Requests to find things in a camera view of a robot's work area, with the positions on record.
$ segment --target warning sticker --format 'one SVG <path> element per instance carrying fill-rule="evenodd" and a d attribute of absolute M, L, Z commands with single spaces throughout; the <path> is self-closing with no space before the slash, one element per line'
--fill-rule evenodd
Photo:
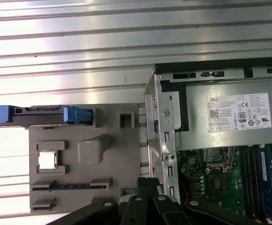
<path fill-rule="evenodd" d="M 208 132 L 272 127 L 267 93 L 212 97 L 207 112 Z"/>

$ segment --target cable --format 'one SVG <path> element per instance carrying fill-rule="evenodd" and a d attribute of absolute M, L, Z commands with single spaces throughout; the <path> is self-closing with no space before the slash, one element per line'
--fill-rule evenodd
<path fill-rule="evenodd" d="M 185 193 L 185 195 L 186 195 L 186 202 L 188 202 L 188 192 L 187 192 L 187 190 L 186 190 L 186 188 L 185 188 L 185 185 L 182 183 L 182 182 L 179 182 L 180 184 L 181 184 L 181 186 L 183 187 L 183 190 L 184 190 L 184 193 Z"/>

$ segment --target metal sheet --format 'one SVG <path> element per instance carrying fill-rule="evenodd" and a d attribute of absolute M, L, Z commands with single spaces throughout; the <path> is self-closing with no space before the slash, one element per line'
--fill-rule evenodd
<path fill-rule="evenodd" d="M 189 86 L 186 88 L 186 93 L 189 131 L 181 132 L 181 150 L 272 143 L 272 127 L 208 133 L 206 107 L 206 102 L 210 97 L 268 93 L 272 115 L 272 81 L 259 80 Z"/>
<path fill-rule="evenodd" d="M 143 103 L 155 63 L 260 56 L 272 56 L 272 0 L 0 3 L 4 104 Z"/>
<path fill-rule="evenodd" d="M 83 34 L 63 37 L 0 40 L 0 56 L 29 53 L 242 41 L 272 38 L 272 24 Z"/>
<path fill-rule="evenodd" d="M 96 33 L 104 29 L 160 29 L 166 26 L 208 26 L 218 23 L 257 23 L 264 21 L 264 15 L 272 20 L 272 7 L 220 8 L 214 10 L 188 10 L 173 12 L 144 12 L 139 14 L 89 15 L 51 19 L 21 21 L 0 21 L 0 37 L 54 35 L 56 32 Z"/>

